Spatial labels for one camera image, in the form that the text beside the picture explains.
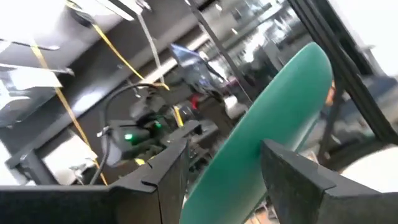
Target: red object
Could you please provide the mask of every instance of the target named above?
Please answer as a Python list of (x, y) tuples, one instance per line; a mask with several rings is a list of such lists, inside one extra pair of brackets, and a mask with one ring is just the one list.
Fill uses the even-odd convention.
[(193, 95), (191, 98), (191, 104), (192, 104), (192, 108), (197, 110), (198, 109), (198, 95)]

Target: metal pole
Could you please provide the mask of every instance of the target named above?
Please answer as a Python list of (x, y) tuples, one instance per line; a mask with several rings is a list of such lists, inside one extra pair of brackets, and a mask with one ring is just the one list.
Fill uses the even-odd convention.
[(232, 72), (238, 79), (238, 83), (240, 87), (242, 88), (242, 91), (244, 94), (247, 96), (250, 104), (252, 104), (252, 98), (248, 95), (246, 90), (250, 90), (251, 87), (249, 83), (244, 79), (243, 74), (241, 71), (238, 69), (238, 67), (235, 65), (235, 63), (232, 61), (232, 58), (228, 55), (227, 51), (223, 47), (223, 44), (220, 42), (220, 40), (217, 38), (216, 34), (213, 32), (209, 24), (207, 23), (206, 19), (202, 16), (201, 12), (198, 9), (198, 5), (195, 2), (195, 0), (187, 0), (190, 5), (190, 9), (193, 13), (193, 15), (197, 18), (198, 22), (203, 26), (207, 34), (210, 36), (210, 39), (213, 41), (213, 43), (216, 45), (216, 48), (219, 50), (220, 54), (225, 58), (227, 63), (232, 69)]

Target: green light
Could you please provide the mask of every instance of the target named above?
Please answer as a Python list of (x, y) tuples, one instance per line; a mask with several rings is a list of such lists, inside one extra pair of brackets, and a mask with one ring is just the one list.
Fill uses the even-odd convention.
[(125, 134), (124, 139), (125, 140), (132, 140), (133, 135), (132, 134)]
[(158, 121), (155, 121), (155, 126), (156, 126), (156, 128), (161, 128), (162, 127), (162, 125)]

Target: floor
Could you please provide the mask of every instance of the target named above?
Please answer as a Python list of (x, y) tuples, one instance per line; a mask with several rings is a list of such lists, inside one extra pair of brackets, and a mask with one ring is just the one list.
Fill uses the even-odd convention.
[(267, 213), (265, 210), (261, 212), (256, 212), (256, 216), (250, 218), (246, 221), (245, 224), (276, 224), (279, 223), (278, 221), (270, 221), (268, 220)]

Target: black cable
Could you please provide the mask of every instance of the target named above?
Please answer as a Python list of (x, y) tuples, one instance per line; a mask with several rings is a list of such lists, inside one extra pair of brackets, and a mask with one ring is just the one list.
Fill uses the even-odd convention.
[[(127, 91), (127, 90), (134, 89), (134, 88), (137, 88), (137, 87), (140, 87), (140, 86), (142, 86), (142, 87), (148, 87), (148, 88), (155, 88), (155, 89), (158, 88), (158, 87), (156, 87), (156, 86), (153, 85), (153, 84), (138, 83), (138, 84), (134, 84), (134, 85), (129, 85), (129, 86), (122, 87), (121, 89), (116, 90), (115, 92), (113, 92), (112, 94), (110, 94), (110, 95), (107, 97), (107, 99), (105, 99), (105, 101), (104, 101), (104, 107), (103, 107), (103, 109), (102, 109), (102, 110), (100, 111), (100, 113), (99, 113), (99, 125), (103, 128), (102, 131), (105, 131), (104, 128), (107, 127), (107, 125), (108, 125), (107, 113), (108, 113), (108, 108), (109, 108), (110, 102), (111, 102), (115, 97), (117, 97), (118, 95), (120, 95), (121, 93), (124, 93), (124, 92)], [(106, 147), (105, 147), (104, 156), (103, 156), (103, 158), (102, 158), (102, 160), (101, 160), (101, 163), (99, 164), (99, 167), (98, 167), (97, 171), (95, 172), (93, 178), (91, 179), (91, 181), (90, 181), (90, 183), (89, 183), (90, 185), (93, 185), (93, 184), (96, 182), (96, 180), (97, 180), (98, 177), (100, 176), (102, 170), (104, 169), (104, 166), (105, 166), (106, 161), (108, 160), (109, 150), (110, 150), (109, 136), (106, 136), (106, 137), (105, 137), (105, 146), (106, 146)]]

